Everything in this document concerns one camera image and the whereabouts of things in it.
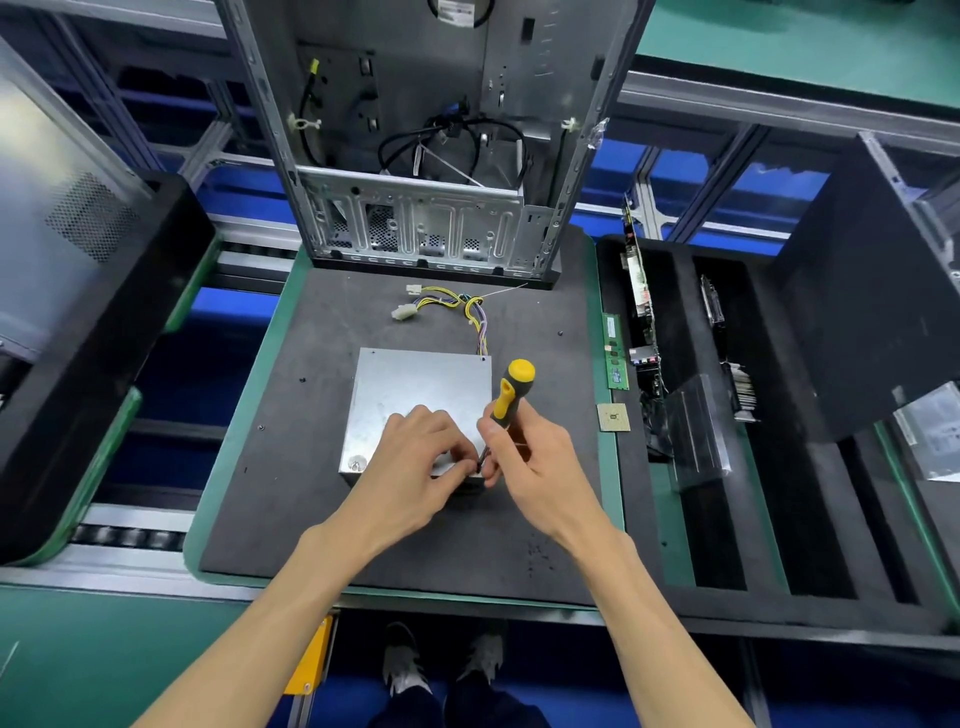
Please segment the wire bundle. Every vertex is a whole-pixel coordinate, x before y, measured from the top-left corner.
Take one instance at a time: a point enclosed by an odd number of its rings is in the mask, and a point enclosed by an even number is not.
[[[470,166],[470,171],[468,177],[472,177],[473,173],[476,171],[477,162],[480,160],[480,136],[473,129],[473,127],[482,125],[482,124],[492,124],[497,127],[502,127],[507,129],[514,134],[519,140],[522,147],[522,161],[520,164],[520,171],[516,176],[516,188],[519,189],[520,185],[523,184],[523,178],[527,174],[527,167],[529,166],[530,160],[527,155],[527,142],[523,138],[523,132],[520,131],[513,124],[500,121],[499,119],[488,119],[485,117],[475,117],[467,119],[464,117],[462,112],[462,106],[457,106],[456,110],[452,110],[448,113],[441,114],[439,116],[433,116],[427,119],[426,124],[421,129],[414,129],[411,132],[400,132],[391,134],[382,142],[376,150],[377,160],[380,162],[380,171],[388,170],[390,165],[393,164],[404,152],[409,150],[414,150],[419,145],[424,147],[429,146],[430,142],[438,135],[440,132],[443,133],[453,133],[458,129],[466,131],[470,138],[473,140],[473,163]],[[398,149],[396,149],[389,157],[384,158],[384,152],[386,147],[389,144],[393,144],[396,141],[401,139],[409,139],[405,144],[401,144]]]
[[[487,314],[483,310],[483,299],[480,296],[469,296],[466,293],[458,296],[450,289],[436,285],[425,285],[421,291],[424,294],[414,301],[417,311],[431,303],[439,303],[447,308],[459,308],[462,303],[464,316],[477,330],[477,353],[484,356],[490,354],[487,349]]]

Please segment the shoe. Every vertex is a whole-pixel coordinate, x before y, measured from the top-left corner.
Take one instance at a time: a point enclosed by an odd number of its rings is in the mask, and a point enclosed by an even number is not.
[[[383,650],[383,682],[390,695],[397,695],[415,686],[432,693],[423,676],[420,652],[413,632],[401,621],[391,622],[386,630],[387,646]]]
[[[503,665],[503,637],[507,632],[505,621],[490,621],[484,624],[484,631],[470,644],[467,666],[457,680],[463,680],[473,672],[480,672],[493,682],[496,672]]]

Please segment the dark trousers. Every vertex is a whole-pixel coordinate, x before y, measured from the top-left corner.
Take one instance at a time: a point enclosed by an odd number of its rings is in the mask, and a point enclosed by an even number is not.
[[[429,691],[408,688],[390,698],[367,728],[550,728],[540,708],[495,691],[479,672],[450,688],[443,708]]]

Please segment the hand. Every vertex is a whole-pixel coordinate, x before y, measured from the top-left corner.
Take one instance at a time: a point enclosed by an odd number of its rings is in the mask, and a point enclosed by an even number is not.
[[[477,422],[491,450],[483,467],[488,487],[502,470],[527,521],[567,550],[585,529],[610,523],[565,429],[541,417],[526,399],[520,400],[510,432],[490,419],[491,410]]]
[[[434,461],[449,452],[454,464],[431,477]],[[370,464],[331,520],[347,524],[351,542],[368,560],[426,526],[464,478],[476,472],[476,448],[443,410],[422,404],[391,415]]]

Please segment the workbench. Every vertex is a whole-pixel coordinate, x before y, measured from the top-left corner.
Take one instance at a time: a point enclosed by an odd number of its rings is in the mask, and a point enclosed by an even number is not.
[[[598,400],[610,401],[602,346],[596,345],[596,259],[592,241],[579,229],[571,227],[565,238],[564,270],[551,291],[447,285],[471,295],[501,291],[485,301],[493,370],[518,357],[535,362],[531,403],[568,429],[597,495],[622,524],[615,459],[609,458],[613,435],[598,431],[595,408]],[[424,282],[312,268],[301,254],[184,546],[198,578],[264,584],[300,533],[324,521],[346,497],[348,485],[337,470],[361,347],[474,351],[472,328],[456,312],[437,307],[408,322],[390,318],[390,310],[404,303],[405,286]],[[403,386],[402,373],[396,386]],[[454,497],[422,532],[374,560],[348,593],[591,606],[570,558],[522,517],[502,485]]]

